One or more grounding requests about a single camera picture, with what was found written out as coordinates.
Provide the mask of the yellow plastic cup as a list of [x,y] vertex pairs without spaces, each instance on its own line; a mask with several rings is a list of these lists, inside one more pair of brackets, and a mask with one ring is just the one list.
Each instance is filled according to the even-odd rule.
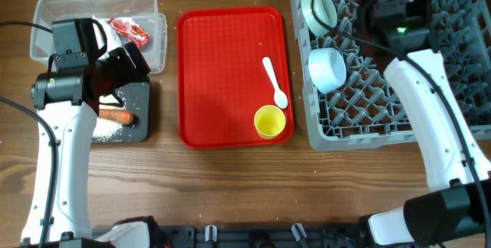
[[286,126],[286,117],[283,110],[274,105],[265,105],[259,108],[254,116],[254,126],[257,134],[266,140],[280,135]]

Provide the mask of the white plastic spoon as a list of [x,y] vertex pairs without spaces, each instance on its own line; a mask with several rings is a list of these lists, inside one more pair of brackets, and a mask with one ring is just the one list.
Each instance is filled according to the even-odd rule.
[[262,59],[262,64],[272,83],[274,89],[274,102],[276,106],[280,107],[281,109],[286,109],[288,107],[288,98],[285,92],[283,92],[279,87],[271,59],[269,57],[264,57]]

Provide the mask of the red snack wrapper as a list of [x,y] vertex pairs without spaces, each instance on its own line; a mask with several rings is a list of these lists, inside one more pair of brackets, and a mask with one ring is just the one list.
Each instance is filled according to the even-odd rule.
[[115,32],[142,48],[150,40],[150,34],[144,31],[132,18],[111,18],[107,21]]

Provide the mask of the light green bowl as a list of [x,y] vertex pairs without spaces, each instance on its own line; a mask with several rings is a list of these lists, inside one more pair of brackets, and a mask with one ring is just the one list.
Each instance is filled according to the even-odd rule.
[[315,17],[328,27],[336,27],[338,17],[332,0],[301,0],[301,7],[308,29],[316,37],[326,35],[328,29],[321,25]]

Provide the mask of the light blue bowl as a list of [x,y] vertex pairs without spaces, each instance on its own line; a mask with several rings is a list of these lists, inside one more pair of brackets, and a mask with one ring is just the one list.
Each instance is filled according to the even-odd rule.
[[308,56],[308,71],[313,85],[322,94],[340,88],[347,78],[344,58],[334,48],[319,48]]

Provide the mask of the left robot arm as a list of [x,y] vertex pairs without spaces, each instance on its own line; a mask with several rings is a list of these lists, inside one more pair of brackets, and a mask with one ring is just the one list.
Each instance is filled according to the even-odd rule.
[[92,234],[87,203],[91,140],[99,114],[99,98],[150,72],[133,43],[110,51],[77,51],[53,55],[56,71],[40,74],[32,88],[39,123],[35,190],[21,242],[44,246],[64,235]]

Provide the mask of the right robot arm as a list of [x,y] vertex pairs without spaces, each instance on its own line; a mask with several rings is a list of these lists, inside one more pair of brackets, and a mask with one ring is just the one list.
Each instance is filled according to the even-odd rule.
[[410,121],[430,193],[368,217],[379,246],[442,245],[484,233],[490,245],[490,161],[476,144],[456,102],[443,56],[422,18],[360,18],[357,35],[370,57],[388,61],[384,77]]

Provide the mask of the orange carrot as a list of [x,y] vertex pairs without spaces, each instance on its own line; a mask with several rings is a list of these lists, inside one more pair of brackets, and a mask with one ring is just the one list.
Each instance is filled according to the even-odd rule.
[[109,120],[122,125],[133,123],[133,114],[128,110],[100,109],[99,118]]

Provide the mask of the white rice pile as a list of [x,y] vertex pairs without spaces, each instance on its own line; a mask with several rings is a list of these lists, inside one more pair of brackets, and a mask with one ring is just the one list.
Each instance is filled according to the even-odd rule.
[[122,111],[126,109],[124,103],[119,102],[112,94],[101,96],[99,102],[101,103],[99,106],[99,117],[97,118],[96,127],[91,140],[93,144],[109,142],[113,136],[118,137],[123,129],[121,123],[106,119],[105,116],[107,116],[107,114],[105,114],[104,111]]

